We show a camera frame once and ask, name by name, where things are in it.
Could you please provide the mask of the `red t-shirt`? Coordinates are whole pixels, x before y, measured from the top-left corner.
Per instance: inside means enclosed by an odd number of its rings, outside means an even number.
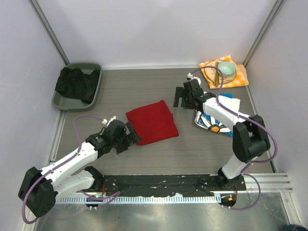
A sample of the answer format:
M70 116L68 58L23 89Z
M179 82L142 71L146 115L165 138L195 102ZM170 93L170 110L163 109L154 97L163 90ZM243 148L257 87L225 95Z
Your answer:
M139 146L179 136L173 114L163 100L135 108L126 117L141 138Z

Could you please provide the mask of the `white daisy print t-shirt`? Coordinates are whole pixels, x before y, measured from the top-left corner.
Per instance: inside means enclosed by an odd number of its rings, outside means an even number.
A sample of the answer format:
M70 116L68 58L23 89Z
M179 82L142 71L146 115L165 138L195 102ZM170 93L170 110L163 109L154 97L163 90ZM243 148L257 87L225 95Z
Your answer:
M219 96L222 103L228 108L239 111L240 109L240 99L237 98L227 98L224 96ZM214 118L213 116L207 115L205 113L201 113L200 111L196 111L194 122L197 126L209 130L213 133L226 135L228 137L233 137L233 132L227 128L226 125L221 123L219 120Z

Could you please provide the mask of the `grey plastic bin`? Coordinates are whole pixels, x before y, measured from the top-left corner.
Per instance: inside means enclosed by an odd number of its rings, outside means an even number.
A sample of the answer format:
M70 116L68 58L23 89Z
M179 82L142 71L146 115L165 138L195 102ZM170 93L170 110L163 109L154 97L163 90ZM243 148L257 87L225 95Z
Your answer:
M65 111L89 111L93 109L97 102L99 92L100 92L100 86L102 83L102 78L103 78L102 66L96 63L71 63L65 67L71 68L71 69L80 68L82 72L85 74L90 74L95 69L100 71L99 81L98 81L98 85L97 85L96 92L94 95L94 99L92 103L87 104L87 103L83 103L81 100L66 98L60 95L55 90L53 94L53 98L52 98L53 106L58 109L65 110Z

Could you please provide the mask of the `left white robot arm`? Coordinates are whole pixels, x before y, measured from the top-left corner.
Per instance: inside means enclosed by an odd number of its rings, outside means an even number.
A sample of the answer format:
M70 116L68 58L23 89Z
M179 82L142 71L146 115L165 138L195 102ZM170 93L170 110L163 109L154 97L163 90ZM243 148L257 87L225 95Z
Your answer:
M81 190L97 192L102 188L103 175L89 163L109 153L121 153L141 141L130 122L115 117L98 133L89 135L79 147L59 161L42 169L30 168L24 176L18 197L22 200L25 223L26 209L39 218L46 215L62 198Z

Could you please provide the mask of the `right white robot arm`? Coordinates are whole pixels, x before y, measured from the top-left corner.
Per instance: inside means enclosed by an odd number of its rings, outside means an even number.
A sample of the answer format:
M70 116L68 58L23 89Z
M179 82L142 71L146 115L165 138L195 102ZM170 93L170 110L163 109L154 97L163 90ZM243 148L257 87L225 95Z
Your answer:
M217 183L223 190L230 189L248 164L270 149L262 117L225 109L218 96L211 92L205 93L196 79L184 82L182 87L176 87L173 106L212 116L233 133L233 156L218 170Z

